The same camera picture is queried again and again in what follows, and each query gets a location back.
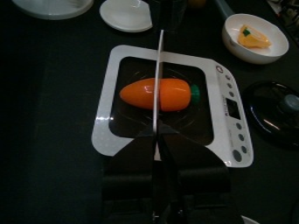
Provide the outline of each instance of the black table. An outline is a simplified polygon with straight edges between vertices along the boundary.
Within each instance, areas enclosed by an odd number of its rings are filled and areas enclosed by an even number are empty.
[[[91,133],[111,49],[157,48],[157,33],[125,33],[99,15],[103,1],[73,19],[26,16],[11,1],[2,15],[2,223],[99,223],[106,158]],[[278,24],[268,3],[229,0],[236,12]],[[299,91],[299,49],[274,64],[252,65],[221,40],[224,20],[213,1],[188,11],[166,51],[217,60],[234,74],[240,91],[258,81],[278,81]],[[265,224],[290,223],[299,199],[299,151],[274,146],[250,125],[254,164],[230,169],[233,195],[244,215]]]

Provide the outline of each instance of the dark tablecloth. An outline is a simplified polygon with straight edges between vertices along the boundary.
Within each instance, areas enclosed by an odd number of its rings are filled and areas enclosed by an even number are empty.
[[[91,133],[101,90],[115,46],[157,48],[154,30],[125,33],[99,15],[97,0],[79,17],[47,21],[0,2],[0,223],[99,223],[106,159]],[[236,12],[276,23],[261,0],[229,0]],[[217,60],[234,74],[241,93],[257,81],[278,81],[299,91],[299,49],[274,64],[240,60],[221,40],[224,20],[213,1],[188,10],[166,51]],[[277,147],[250,124],[256,161],[230,169],[241,213],[264,224],[292,223],[299,199],[299,151]]]

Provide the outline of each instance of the white plate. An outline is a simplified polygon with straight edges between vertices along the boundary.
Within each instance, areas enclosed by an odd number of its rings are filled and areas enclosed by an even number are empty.
[[[254,220],[252,220],[249,217],[242,216],[242,219],[245,221],[245,224],[258,224],[258,222],[256,222]]]
[[[153,28],[150,7],[142,0],[107,0],[101,5],[99,14],[122,32],[143,32]]]

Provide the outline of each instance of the white bowl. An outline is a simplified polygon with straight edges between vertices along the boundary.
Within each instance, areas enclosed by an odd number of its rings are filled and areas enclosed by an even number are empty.
[[[250,25],[261,31],[273,45],[269,48],[246,48],[240,44],[240,30],[242,25]],[[234,14],[226,20],[222,29],[222,39],[232,53],[253,64],[269,64],[277,61],[289,50],[289,41],[280,28],[264,18],[249,14]]]
[[[260,224],[258,222],[256,222],[254,220],[252,220],[249,217],[242,216],[242,219],[245,221],[245,224]]]

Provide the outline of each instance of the white dish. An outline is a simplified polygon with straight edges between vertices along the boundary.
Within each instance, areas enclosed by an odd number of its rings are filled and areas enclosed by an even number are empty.
[[[61,20],[82,15],[94,0],[14,0],[14,3],[31,17]]]
[[[252,220],[249,217],[242,216],[242,219],[245,221],[245,224],[260,224],[258,222],[256,222],[254,220]]]
[[[107,0],[101,5],[99,14],[122,32],[143,32],[153,28],[150,7],[142,0]]]
[[[238,38],[242,25],[250,25],[258,31],[264,32],[273,45],[269,48],[253,49],[241,45]],[[249,14],[236,14],[229,17],[222,30],[222,38],[232,53],[253,64],[265,65],[273,63],[289,50],[286,35],[282,33],[280,28],[274,24],[269,23],[264,18]]]

